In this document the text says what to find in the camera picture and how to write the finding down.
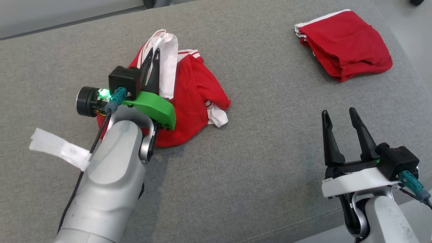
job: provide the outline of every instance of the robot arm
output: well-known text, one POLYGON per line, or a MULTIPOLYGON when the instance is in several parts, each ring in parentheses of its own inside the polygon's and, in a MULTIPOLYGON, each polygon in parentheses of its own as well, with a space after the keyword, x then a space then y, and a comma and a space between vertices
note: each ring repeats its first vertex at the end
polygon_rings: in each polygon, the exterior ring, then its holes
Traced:
POLYGON ((121 242, 143 189, 142 146, 135 123, 111 126, 90 160, 55 243, 121 242))
POLYGON ((349 114, 362 154, 361 160, 346 163, 333 136, 330 116, 322 112, 327 166, 321 187, 324 197, 339 198, 346 228, 356 243, 417 243, 391 189, 412 182, 409 188, 414 189, 416 198, 430 206, 430 194, 417 180, 419 159, 405 147, 391 149, 386 143, 376 146, 357 111, 350 108, 349 114), (364 195, 372 197, 358 199, 364 195))
POLYGON ((90 153, 105 126, 106 134, 80 173, 55 243, 121 242, 144 191, 144 166, 153 155, 158 130, 175 128, 174 107, 159 97, 159 52, 153 55, 151 50, 139 70, 114 69, 109 90, 83 87, 78 93, 78 114, 105 117, 90 153))

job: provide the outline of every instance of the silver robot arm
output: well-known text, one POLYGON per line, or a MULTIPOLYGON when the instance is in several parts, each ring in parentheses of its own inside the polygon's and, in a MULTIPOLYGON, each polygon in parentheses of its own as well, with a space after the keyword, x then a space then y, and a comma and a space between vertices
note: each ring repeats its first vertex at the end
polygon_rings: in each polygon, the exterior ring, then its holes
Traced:
POLYGON ((143 192, 152 120, 119 106, 85 171, 55 243, 119 243, 143 192), (143 138, 140 127, 148 128, 143 138))
MULTIPOLYGON (((360 161, 346 163, 336 144, 330 116, 327 111, 322 113, 327 166, 321 187, 324 197, 339 198, 345 226, 355 243, 418 243, 391 191, 397 184, 406 183, 406 174, 417 181, 413 174, 418 178, 418 158, 405 147, 390 149, 385 143, 377 146, 357 111, 350 108, 349 114, 362 154, 360 161)), ((426 194, 417 198, 426 198, 424 203, 431 206, 426 194)))

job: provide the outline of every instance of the white trim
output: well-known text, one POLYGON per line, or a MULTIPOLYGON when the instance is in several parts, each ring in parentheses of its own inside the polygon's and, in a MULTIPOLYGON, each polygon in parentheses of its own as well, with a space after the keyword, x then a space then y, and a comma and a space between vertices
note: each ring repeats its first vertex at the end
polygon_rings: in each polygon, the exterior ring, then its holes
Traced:
POLYGON ((216 127, 222 127, 228 122, 228 117, 224 110, 213 104, 211 101, 206 102, 207 116, 209 121, 207 124, 214 124, 216 127))
POLYGON ((339 13, 342 13, 342 12, 346 12, 346 11, 350 11, 350 10, 349 10, 349 9, 344 9, 344 10, 341 10, 341 11, 338 11, 338 12, 329 13, 329 14, 327 14, 327 15, 324 15, 324 16, 322 16, 322 17, 319 17, 319 18, 313 19, 313 20, 311 20, 311 21, 309 21, 309 22, 306 22, 306 23, 298 23, 298 24, 294 25, 295 35, 298 36, 299 38, 301 38, 301 37, 306 38, 307 35, 303 34, 303 33, 300 31, 300 27, 303 27, 303 26, 306 26, 306 25, 308 25, 308 24, 312 24, 312 23, 318 22, 318 21, 323 20, 323 19, 328 19, 328 18, 330 18, 331 16, 335 16, 336 14, 339 14, 339 13))
MULTIPOLYGON (((177 60, 177 62, 180 62, 183 58, 185 58, 187 55, 189 55, 189 54, 192 54, 192 53, 195 53, 195 52, 198 52, 198 50, 192 50, 192 49, 186 49, 186 50, 179 50, 178 51, 178 60, 177 60)), ((193 57, 194 58, 198 58, 198 57, 200 57, 201 55, 199 54, 199 53, 195 53, 194 55, 193 55, 193 57)))
POLYGON ((146 52, 146 49, 151 45, 151 47, 153 47, 153 44, 151 43, 151 40, 153 37, 155 37, 155 35, 162 33, 161 35, 159 35, 159 38, 162 38, 165 34, 166 34, 166 30, 165 29, 160 29, 158 31, 156 31, 152 37, 150 37, 150 39, 144 44, 144 46, 141 48, 140 50, 140 55, 138 56, 138 61, 137 61, 137 68, 139 69, 141 67, 141 64, 143 64, 144 58, 146 58, 145 55, 147 55, 148 51, 146 52))

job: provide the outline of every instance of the teal connector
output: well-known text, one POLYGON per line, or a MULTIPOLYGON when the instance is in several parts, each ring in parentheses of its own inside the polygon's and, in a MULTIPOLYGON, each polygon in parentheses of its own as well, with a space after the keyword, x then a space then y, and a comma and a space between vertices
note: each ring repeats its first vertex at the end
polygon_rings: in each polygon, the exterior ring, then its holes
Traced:
POLYGON ((416 177, 414 177, 411 172, 408 170, 404 170, 399 175, 399 181, 406 187, 408 187, 411 191, 416 194, 417 199, 424 203, 426 199, 429 199, 431 197, 430 193, 426 190, 424 190, 424 186, 417 180, 416 177))
POLYGON ((111 110, 111 114, 113 114, 115 111, 117 111, 118 106, 121 105, 121 103, 126 99, 126 96, 127 90, 123 87, 118 87, 111 96, 108 104, 105 105, 105 111, 108 112, 111 110))

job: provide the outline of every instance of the wall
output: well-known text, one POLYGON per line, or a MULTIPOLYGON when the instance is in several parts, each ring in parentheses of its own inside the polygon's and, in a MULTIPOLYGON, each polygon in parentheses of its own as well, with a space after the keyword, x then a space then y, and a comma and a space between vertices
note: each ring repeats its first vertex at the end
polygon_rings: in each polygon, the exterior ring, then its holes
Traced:
POLYGON ((0 0, 0 38, 142 4, 142 0, 0 0))

